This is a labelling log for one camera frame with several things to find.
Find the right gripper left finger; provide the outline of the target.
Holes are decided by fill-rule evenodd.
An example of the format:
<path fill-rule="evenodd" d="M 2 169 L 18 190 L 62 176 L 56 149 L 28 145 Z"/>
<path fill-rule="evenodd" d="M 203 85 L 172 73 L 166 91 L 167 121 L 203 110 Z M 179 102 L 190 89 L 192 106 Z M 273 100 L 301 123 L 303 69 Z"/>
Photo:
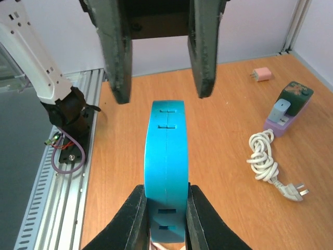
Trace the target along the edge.
<path fill-rule="evenodd" d="M 85 247 L 96 249 L 149 249 L 150 230 L 144 186 L 137 185 L 109 224 Z"/>

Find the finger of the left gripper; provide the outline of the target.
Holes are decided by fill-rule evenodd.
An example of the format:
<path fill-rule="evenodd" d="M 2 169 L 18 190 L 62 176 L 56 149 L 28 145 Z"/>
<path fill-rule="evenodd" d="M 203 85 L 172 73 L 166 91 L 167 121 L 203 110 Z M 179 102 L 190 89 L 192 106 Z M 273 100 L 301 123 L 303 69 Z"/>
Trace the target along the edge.
<path fill-rule="evenodd" d="M 190 1 L 188 49 L 199 98 L 212 94 L 216 76 L 221 1 Z"/>
<path fill-rule="evenodd" d="M 122 1 L 84 1 L 103 50 L 105 71 L 118 104 L 130 102 L 132 39 Z"/>

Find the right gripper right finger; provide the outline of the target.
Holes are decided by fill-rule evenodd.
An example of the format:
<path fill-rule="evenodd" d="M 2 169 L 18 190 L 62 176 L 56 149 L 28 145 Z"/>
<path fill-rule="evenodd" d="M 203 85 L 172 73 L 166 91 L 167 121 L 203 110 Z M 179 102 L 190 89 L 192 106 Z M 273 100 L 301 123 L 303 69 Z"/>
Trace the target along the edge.
<path fill-rule="evenodd" d="M 250 249 L 222 220 L 197 185 L 188 185 L 186 249 Z"/>

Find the teal square plug adapter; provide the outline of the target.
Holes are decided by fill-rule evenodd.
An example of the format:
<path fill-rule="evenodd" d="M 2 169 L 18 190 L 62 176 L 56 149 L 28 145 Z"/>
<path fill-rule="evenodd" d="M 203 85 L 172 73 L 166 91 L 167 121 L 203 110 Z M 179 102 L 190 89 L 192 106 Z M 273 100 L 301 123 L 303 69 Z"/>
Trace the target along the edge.
<path fill-rule="evenodd" d="M 184 101 L 154 101 L 144 157 L 144 188 L 153 242 L 185 241 L 188 175 Z"/>

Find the small pink plug adapter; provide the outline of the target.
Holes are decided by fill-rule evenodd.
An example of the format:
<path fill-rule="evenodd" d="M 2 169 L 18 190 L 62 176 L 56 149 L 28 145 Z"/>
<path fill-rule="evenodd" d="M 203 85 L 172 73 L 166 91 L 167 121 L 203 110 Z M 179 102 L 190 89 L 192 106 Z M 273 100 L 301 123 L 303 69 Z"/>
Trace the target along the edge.
<path fill-rule="evenodd" d="M 256 82 L 267 81 L 272 78 L 272 72 L 268 67 L 256 68 L 253 69 L 250 76 L 256 80 Z"/>

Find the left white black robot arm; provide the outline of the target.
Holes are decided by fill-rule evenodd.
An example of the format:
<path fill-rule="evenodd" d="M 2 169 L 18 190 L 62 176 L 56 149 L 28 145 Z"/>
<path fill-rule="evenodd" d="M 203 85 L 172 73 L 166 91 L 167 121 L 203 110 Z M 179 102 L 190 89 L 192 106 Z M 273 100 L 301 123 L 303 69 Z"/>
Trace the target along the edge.
<path fill-rule="evenodd" d="M 188 37 L 200 98 L 215 84 L 219 26 L 226 1 L 81 1 L 99 36 L 110 88 L 119 104 L 130 101 L 132 42 Z M 74 138 L 88 132 L 83 93 L 63 76 L 37 36 L 22 1 L 1 1 L 1 43 L 33 85 L 51 124 Z"/>

